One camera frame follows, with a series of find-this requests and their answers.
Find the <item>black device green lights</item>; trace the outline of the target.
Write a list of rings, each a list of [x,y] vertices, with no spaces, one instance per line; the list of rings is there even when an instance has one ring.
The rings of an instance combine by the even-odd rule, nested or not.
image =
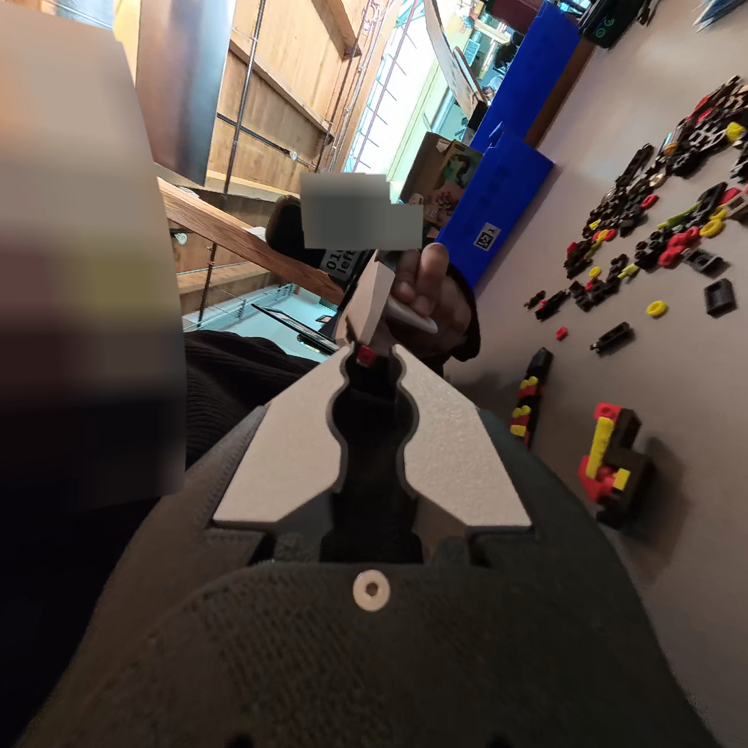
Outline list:
[[[610,49],[640,15],[645,1],[593,1],[579,19],[582,37]]]

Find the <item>cardboard box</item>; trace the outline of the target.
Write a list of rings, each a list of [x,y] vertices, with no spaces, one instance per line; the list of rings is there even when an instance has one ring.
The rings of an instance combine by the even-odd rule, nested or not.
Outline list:
[[[399,195],[399,201],[422,208],[427,238],[446,227],[474,177],[483,154],[460,141],[425,134]]]

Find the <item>wooden beam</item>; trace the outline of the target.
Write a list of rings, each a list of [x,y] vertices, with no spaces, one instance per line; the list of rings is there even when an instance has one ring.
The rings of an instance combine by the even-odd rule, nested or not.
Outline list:
[[[341,303],[343,290],[318,268],[274,251],[248,224],[181,187],[160,177],[157,182],[167,219],[327,302]]]

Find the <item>white curved board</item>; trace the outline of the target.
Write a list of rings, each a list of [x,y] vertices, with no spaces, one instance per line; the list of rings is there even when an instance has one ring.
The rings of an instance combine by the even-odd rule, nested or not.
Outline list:
[[[435,58],[465,117],[470,118],[479,103],[488,100],[476,81],[463,52],[447,40],[436,1],[424,1],[425,27]]]

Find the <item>person's left hand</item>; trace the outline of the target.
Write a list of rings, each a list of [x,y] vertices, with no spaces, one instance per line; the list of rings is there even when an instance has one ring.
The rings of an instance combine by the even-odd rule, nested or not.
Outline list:
[[[427,333],[388,319],[394,339],[439,375],[454,358],[467,361],[480,352],[480,325],[470,286],[452,266],[439,243],[399,253],[391,290],[393,298],[437,325]]]

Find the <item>person's black sweater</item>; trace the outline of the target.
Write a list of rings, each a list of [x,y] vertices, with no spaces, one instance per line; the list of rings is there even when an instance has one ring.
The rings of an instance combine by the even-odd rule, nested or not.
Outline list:
[[[187,332],[184,349],[186,469],[255,408],[319,365],[265,338],[230,332]]]

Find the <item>blue cloth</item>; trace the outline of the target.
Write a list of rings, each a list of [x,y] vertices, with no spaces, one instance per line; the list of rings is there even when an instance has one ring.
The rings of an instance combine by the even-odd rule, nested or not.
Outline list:
[[[438,235],[451,264],[472,290],[553,166],[503,124],[491,133],[476,173]]]

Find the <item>steel sheet panel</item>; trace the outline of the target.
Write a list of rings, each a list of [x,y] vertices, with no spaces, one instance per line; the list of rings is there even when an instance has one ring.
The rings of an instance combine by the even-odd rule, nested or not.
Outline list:
[[[153,161],[206,179],[235,1],[142,1],[136,92]]]

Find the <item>blue plastic box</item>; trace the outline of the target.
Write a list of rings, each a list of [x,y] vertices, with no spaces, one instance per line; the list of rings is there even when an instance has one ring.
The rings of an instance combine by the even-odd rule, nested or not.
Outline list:
[[[544,2],[529,26],[471,147],[484,153],[498,126],[525,138],[577,50],[577,26],[556,5]]]

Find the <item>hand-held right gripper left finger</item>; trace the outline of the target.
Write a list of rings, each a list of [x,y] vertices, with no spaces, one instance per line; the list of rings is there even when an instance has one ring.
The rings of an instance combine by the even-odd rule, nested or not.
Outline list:
[[[332,410],[349,384],[351,353],[343,346],[269,403],[215,510],[216,524],[333,523],[348,448]]]

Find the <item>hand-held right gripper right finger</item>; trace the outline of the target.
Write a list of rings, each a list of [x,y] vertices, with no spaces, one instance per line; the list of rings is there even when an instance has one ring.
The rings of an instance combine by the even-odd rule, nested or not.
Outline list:
[[[397,392],[413,414],[399,472],[414,530],[528,530],[531,520],[477,407],[404,346]]]

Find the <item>black lego strip yellow studs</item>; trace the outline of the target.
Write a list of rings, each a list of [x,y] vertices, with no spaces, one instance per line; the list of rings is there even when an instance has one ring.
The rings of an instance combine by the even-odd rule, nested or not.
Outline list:
[[[540,348],[529,361],[520,382],[517,402],[510,418],[510,433],[528,449],[531,448],[545,387],[554,360],[552,352]]]

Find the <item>red yellow black lego block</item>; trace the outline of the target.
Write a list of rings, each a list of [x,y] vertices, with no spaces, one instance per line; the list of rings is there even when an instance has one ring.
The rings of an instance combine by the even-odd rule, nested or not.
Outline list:
[[[622,529],[639,514],[654,472],[648,455],[634,449],[641,420],[636,412],[608,402],[595,408],[595,430],[577,475],[596,506],[595,520]]]

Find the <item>scattered lego pieces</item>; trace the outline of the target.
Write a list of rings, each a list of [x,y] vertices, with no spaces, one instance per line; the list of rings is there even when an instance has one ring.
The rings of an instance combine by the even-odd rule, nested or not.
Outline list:
[[[541,323],[559,313],[567,301],[588,313],[640,274],[685,265],[716,278],[704,291],[709,316],[734,311],[733,285],[721,277],[728,262],[702,245],[719,236],[729,221],[746,226],[746,125],[746,78],[733,76],[704,96],[659,146],[645,144],[636,151],[589,212],[580,238],[567,247],[566,288],[552,295],[538,291],[524,307]],[[692,177],[711,157],[728,149],[734,149],[736,157],[726,180],[709,186],[692,206],[658,223],[630,254],[613,257],[606,271],[594,265],[604,244],[630,237],[646,224],[668,180]]]

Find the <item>small lego assembly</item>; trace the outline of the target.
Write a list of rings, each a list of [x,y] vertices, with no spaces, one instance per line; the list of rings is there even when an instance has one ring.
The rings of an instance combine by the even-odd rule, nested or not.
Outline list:
[[[364,395],[393,402],[396,397],[396,371],[389,356],[379,355],[369,346],[356,348],[351,387]]]

